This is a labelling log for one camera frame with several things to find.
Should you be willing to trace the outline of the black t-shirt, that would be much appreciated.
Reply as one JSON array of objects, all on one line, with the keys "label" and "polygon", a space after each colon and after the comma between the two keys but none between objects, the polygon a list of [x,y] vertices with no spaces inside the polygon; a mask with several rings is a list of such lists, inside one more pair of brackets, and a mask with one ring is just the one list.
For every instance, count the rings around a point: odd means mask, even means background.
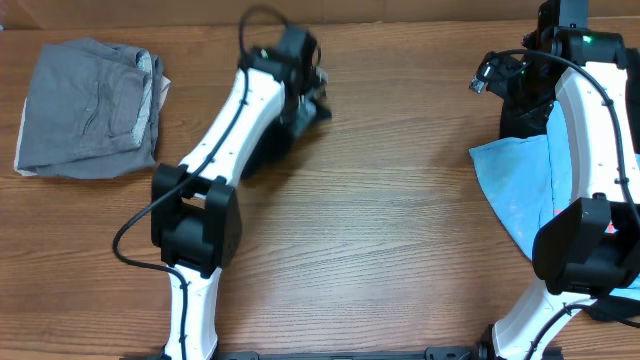
[{"label": "black t-shirt", "polygon": [[297,140],[291,140],[282,127],[282,114],[277,117],[259,138],[256,147],[245,164],[241,179],[252,177],[265,163],[281,161]]}]

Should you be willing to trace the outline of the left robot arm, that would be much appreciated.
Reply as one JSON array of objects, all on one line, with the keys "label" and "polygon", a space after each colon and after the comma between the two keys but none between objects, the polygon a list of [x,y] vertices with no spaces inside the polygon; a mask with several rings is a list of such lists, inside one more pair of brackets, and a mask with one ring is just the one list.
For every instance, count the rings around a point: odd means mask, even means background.
[{"label": "left robot arm", "polygon": [[151,240],[169,271],[171,325],[163,359],[210,359],[221,271],[242,232],[241,180],[275,162],[315,123],[328,119],[321,103],[326,73],[314,62],[316,38],[285,27],[272,48],[242,54],[232,91],[213,124],[177,166],[160,165],[151,194]]}]

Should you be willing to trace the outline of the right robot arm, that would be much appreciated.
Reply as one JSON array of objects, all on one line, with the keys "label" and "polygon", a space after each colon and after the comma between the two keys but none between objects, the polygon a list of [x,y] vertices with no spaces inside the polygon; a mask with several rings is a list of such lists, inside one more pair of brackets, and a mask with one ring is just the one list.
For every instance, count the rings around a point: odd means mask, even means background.
[{"label": "right robot arm", "polygon": [[503,101],[500,133],[533,135],[554,106],[565,116],[572,193],[536,234],[535,277],[467,359],[558,359],[552,339],[577,314],[638,326],[613,291],[639,274],[639,167],[627,117],[629,49],[588,26],[584,1],[548,0],[518,49],[489,52],[470,89]]}]

